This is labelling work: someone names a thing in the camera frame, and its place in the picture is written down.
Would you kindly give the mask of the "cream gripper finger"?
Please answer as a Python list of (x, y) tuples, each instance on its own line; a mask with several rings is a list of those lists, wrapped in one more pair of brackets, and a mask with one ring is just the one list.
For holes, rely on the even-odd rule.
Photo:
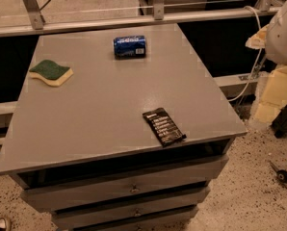
[(264, 49), (268, 26), (262, 27), (257, 33), (248, 38), (246, 47), (251, 49)]
[(271, 124), (287, 105), (287, 65), (279, 64), (269, 77), (260, 96), (254, 118)]

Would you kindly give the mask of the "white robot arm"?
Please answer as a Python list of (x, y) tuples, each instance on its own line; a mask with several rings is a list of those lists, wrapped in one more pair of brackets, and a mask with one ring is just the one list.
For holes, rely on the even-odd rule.
[(270, 23), (247, 40), (246, 47), (265, 49), (266, 58), (276, 64), (254, 114), (256, 120), (272, 123), (287, 105), (287, 0)]

